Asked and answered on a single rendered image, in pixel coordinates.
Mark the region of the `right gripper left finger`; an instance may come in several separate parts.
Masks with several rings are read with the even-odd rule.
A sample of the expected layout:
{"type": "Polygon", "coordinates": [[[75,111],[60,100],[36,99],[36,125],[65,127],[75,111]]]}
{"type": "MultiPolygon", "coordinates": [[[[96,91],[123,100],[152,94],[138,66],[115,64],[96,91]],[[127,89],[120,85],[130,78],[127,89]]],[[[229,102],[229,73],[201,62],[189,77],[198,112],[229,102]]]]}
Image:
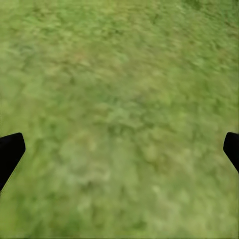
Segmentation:
{"type": "Polygon", "coordinates": [[[22,133],[0,138],[0,192],[25,152],[22,133]]]}

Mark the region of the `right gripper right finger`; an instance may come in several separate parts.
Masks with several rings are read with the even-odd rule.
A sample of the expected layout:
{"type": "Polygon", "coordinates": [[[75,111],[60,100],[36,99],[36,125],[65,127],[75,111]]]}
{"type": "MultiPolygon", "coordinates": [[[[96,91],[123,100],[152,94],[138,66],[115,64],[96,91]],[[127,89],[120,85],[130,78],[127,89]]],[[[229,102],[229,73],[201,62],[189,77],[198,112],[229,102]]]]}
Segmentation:
{"type": "Polygon", "coordinates": [[[239,134],[228,132],[223,150],[239,173],[239,134]]]}

